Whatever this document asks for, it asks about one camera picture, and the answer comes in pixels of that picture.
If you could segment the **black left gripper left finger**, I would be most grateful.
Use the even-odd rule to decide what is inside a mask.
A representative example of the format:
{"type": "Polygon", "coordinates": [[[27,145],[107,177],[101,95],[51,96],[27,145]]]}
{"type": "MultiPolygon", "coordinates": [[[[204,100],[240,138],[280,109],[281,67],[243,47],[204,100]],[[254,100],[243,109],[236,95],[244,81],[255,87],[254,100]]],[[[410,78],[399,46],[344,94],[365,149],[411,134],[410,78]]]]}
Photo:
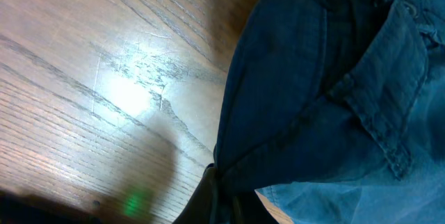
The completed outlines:
{"type": "Polygon", "coordinates": [[[209,164],[187,205],[173,224],[216,224],[218,212],[217,169],[209,164]]]}

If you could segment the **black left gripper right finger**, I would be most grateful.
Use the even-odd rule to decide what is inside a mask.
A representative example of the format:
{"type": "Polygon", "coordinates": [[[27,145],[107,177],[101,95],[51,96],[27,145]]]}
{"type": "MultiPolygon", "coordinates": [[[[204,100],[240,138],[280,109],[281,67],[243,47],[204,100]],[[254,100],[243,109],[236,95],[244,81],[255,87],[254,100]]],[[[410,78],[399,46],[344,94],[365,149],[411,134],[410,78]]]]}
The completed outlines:
{"type": "Polygon", "coordinates": [[[222,183],[222,223],[277,224],[255,193],[242,182],[222,183]]]}

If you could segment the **navy blue shorts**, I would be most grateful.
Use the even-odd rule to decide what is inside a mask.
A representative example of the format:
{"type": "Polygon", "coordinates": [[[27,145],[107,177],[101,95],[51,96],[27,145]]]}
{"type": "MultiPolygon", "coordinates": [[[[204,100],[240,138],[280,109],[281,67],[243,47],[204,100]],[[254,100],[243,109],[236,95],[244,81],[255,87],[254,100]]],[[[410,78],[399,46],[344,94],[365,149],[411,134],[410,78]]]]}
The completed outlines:
{"type": "Polygon", "coordinates": [[[444,0],[259,0],[214,159],[297,223],[443,223],[444,0]]]}

